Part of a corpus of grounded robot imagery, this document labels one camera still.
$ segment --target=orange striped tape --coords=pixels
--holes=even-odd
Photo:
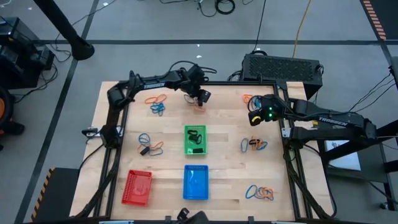
[[[377,34],[379,34],[380,39],[385,40],[386,39],[386,33],[384,32],[384,29],[377,18],[376,12],[374,11],[372,4],[368,0],[362,0],[363,4],[365,5],[365,8],[369,14],[369,17],[372,20],[373,25],[376,28]]]

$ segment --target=yellow cable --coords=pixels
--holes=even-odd
[[[294,42],[294,50],[293,50],[293,56],[292,56],[292,58],[294,58],[294,55],[296,54],[296,47],[297,47],[297,41],[299,40],[300,29],[301,29],[301,26],[303,25],[305,16],[307,15],[308,8],[309,8],[310,5],[311,5],[311,1],[312,1],[312,0],[308,0],[307,8],[305,9],[303,18],[301,19],[300,26],[298,27],[298,31],[297,31],[297,35],[296,35],[296,40],[295,40],[295,42]]]

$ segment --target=black box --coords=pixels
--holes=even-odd
[[[286,89],[286,82],[303,82],[307,99],[322,87],[318,60],[246,54],[243,60],[244,81],[276,81]]]

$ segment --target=white paper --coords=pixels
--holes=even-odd
[[[339,140],[339,141],[326,141],[326,150],[332,150],[335,147],[338,147],[348,141]],[[339,167],[342,169],[350,169],[350,170],[361,170],[361,165],[359,164],[358,153],[353,152],[347,156],[343,156],[341,158],[330,161],[330,165],[335,167]]]

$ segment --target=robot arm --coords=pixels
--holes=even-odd
[[[256,100],[257,108],[251,110]],[[254,96],[248,103],[251,126],[261,121],[292,119],[294,121],[323,121],[344,128],[305,129],[302,127],[283,128],[282,137],[290,147],[303,148],[311,140],[375,141],[376,126],[370,120],[354,112],[338,112],[320,108],[306,100],[289,98],[286,102],[275,95]]]
[[[119,133],[116,130],[120,112],[130,102],[134,102],[134,97],[138,92],[163,87],[173,90],[181,89],[191,98],[196,98],[199,106],[203,106],[203,103],[206,103],[211,95],[210,92],[200,88],[200,85],[206,81],[208,81],[208,77],[205,77],[205,71],[197,64],[194,64],[188,71],[181,68],[168,71],[162,76],[145,78],[130,71],[130,79],[128,81],[120,81],[107,92],[109,101],[108,117],[106,124],[100,131],[104,146],[116,148],[120,145]]]

